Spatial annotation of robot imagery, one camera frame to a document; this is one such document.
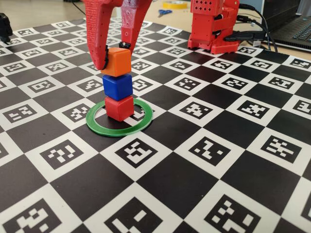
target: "tape roll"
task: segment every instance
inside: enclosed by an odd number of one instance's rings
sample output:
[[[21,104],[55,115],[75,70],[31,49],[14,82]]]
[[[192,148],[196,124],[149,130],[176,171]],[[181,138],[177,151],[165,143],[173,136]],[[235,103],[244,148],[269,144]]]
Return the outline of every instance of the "tape roll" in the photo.
[[[183,1],[165,1],[163,7],[166,9],[186,9],[187,3]]]

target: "plastic ring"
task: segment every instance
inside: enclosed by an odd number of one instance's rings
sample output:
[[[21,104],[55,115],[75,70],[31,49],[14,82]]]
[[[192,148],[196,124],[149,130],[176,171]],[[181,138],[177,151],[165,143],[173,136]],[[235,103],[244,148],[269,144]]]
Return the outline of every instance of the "plastic ring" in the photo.
[[[105,106],[105,101],[102,101],[102,102],[97,103],[87,113],[86,115],[87,126],[97,134],[104,135],[104,136],[110,136],[110,137],[121,137],[121,136],[126,136],[126,135],[139,132],[145,129],[151,123],[153,111],[152,111],[152,108],[146,102],[142,100],[134,99],[134,104],[143,108],[145,112],[145,117],[137,125],[134,125],[132,127],[125,128],[125,129],[119,129],[119,130],[108,129],[108,128],[105,128],[99,125],[95,120],[95,115],[101,108]]]

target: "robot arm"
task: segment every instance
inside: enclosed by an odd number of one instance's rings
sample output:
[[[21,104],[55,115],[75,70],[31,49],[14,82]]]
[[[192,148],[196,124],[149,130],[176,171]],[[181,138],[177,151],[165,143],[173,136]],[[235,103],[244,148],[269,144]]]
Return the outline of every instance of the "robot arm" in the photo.
[[[87,45],[97,69],[108,64],[106,46],[109,22],[114,7],[121,6],[121,39],[133,52],[137,37],[152,0],[84,0],[86,6]]]

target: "cube stack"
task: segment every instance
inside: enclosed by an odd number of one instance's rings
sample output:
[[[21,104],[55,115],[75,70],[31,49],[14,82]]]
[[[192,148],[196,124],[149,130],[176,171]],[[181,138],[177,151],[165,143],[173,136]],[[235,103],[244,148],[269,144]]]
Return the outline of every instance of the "cube stack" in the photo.
[[[131,52],[127,49],[110,48],[108,65],[102,70],[107,115],[124,121],[134,114],[131,72]]]

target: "blue scissors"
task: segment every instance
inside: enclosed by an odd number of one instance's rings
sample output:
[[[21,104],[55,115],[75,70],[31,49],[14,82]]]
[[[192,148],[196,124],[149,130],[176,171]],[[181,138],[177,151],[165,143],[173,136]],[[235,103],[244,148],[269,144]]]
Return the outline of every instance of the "blue scissors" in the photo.
[[[172,13],[172,11],[171,10],[167,10],[167,11],[166,10],[159,10],[159,13],[160,13],[160,15],[158,17],[160,18],[163,15]]]

